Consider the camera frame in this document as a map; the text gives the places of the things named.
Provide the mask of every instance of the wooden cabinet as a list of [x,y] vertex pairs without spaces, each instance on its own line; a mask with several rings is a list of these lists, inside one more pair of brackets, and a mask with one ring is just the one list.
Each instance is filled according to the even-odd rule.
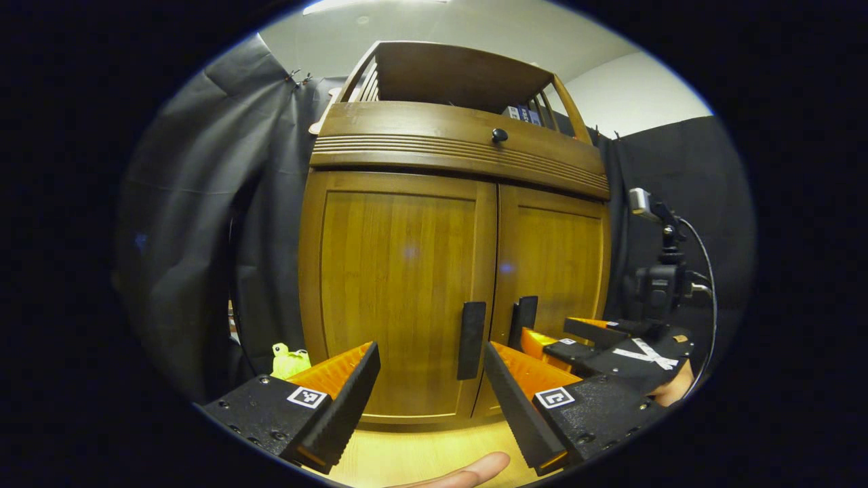
[[362,418],[470,416],[457,380],[464,302],[494,296],[496,186],[426,175],[313,173],[302,208],[302,324],[313,363],[369,340],[382,363]]
[[[549,85],[575,138],[555,123]],[[502,115],[520,104],[542,126]],[[493,138],[494,129],[509,137]],[[312,362],[379,343],[364,422],[429,424],[499,411],[481,347],[463,363],[475,361],[476,376],[458,376],[466,302],[486,304],[483,343],[507,342],[522,296],[539,297],[535,328],[543,333],[561,335],[568,316],[600,318],[609,191],[589,142],[548,71],[435,43],[375,43],[365,54],[313,147],[299,242]]]

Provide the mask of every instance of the ceiling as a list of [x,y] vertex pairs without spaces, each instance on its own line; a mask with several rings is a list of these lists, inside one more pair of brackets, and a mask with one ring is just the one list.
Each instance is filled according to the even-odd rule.
[[299,10],[260,34],[284,68],[314,77],[349,75],[376,41],[485,50],[535,63],[564,82],[640,51],[595,21],[543,0],[368,1],[307,16]]

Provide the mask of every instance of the ceiling light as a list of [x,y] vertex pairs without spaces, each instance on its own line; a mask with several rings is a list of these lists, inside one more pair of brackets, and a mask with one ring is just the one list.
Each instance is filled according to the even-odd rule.
[[[334,9],[337,7],[345,7],[346,5],[351,5],[353,3],[362,3],[362,2],[370,2],[371,0],[322,0],[321,2],[316,2],[313,5],[305,8],[301,11],[301,15],[306,16],[307,14],[312,14],[316,12],[321,12],[322,10]],[[416,2],[440,2],[446,3],[449,0],[414,0]]]

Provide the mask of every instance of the black curtain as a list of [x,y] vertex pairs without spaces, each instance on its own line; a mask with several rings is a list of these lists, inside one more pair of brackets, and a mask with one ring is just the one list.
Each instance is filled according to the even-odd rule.
[[[271,345],[305,347],[299,313],[302,195],[329,89],[345,77],[296,82],[253,36],[168,101],[142,137],[122,184],[117,255],[131,324],[152,361],[187,398],[206,402],[269,373]],[[562,132],[569,119],[556,114]],[[659,195],[702,234],[720,298],[720,351],[749,296],[755,224],[744,172],[714,117],[611,140],[589,129],[611,190],[612,264],[605,318],[635,318],[623,281],[654,264],[660,229],[628,214],[626,191]],[[695,241],[691,269],[705,273]],[[232,298],[238,346],[228,337]],[[674,324],[707,350],[710,303]]]

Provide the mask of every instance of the yellow toy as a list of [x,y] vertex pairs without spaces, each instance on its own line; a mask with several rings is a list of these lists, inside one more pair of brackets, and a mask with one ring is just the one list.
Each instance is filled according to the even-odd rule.
[[307,351],[304,349],[292,352],[286,344],[279,342],[272,346],[272,352],[274,353],[274,361],[271,375],[274,378],[287,380],[295,373],[300,373],[311,367],[311,360],[307,357]]

